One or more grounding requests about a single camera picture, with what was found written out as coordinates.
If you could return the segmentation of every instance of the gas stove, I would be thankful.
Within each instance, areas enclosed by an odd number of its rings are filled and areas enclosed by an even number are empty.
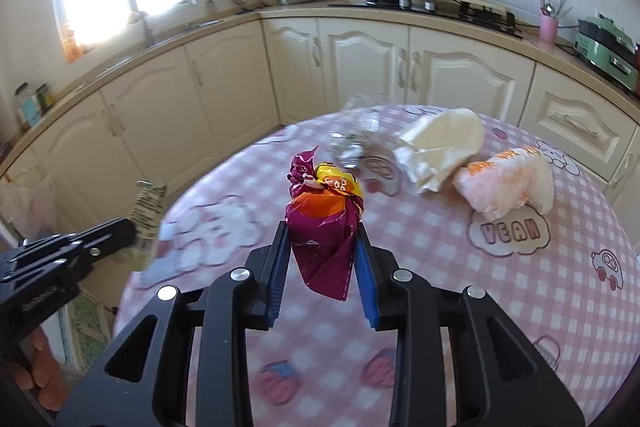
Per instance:
[[[399,10],[456,20],[521,39],[515,16],[508,8],[487,0],[364,0],[329,6]]]

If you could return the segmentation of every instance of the wall cabinet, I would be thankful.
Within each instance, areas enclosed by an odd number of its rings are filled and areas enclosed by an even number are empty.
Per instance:
[[[613,175],[605,196],[610,201],[626,236],[636,254],[640,253],[640,131],[626,150],[620,166]]]
[[[286,125],[327,113],[318,20],[267,19],[262,24],[280,123]]]
[[[482,42],[411,28],[407,103],[466,107],[517,125],[534,62]]]
[[[169,193],[220,160],[181,48],[123,74],[101,93],[144,176],[166,182]]]
[[[198,95],[223,155],[278,126],[278,113],[259,22],[186,45]]]
[[[319,19],[324,86],[329,111],[352,94],[389,96],[404,103],[409,28],[350,19]]]
[[[82,100],[31,146],[53,176],[61,205],[79,228],[125,216],[142,172],[130,156],[100,93]]]
[[[610,180],[636,124],[592,90],[539,64],[520,127]]]

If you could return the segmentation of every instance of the white plastic bag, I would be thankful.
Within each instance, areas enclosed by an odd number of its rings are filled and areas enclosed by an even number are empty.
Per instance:
[[[535,147],[509,149],[487,161],[469,163],[453,184],[471,207],[493,221],[526,203],[541,216],[554,204],[554,176]]]
[[[437,192],[449,175],[477,154],[484,126],[473,111],[449,109],[425,114],[398,133],[396,161],[409,176],[414,192]]]
[[[0,212],[29,242],[57,229],[56,190],[51,176],[37,169],[23,171],[10,184],[0,185]]]

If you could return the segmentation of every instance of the green electric grill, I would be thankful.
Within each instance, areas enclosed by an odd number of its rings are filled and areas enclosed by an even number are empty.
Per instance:
[[[574,47],[598,73],[636,92],[638,70],[634,42],[612,19],[599,15],[578,20]]]

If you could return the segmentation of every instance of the white bag on floor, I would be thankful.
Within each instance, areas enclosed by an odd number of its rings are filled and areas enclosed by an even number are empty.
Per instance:
[[[29,242],[57,229],[56,190],[51,176],[37,169],[23,171],[10,184],[0,185],[0,213]]]

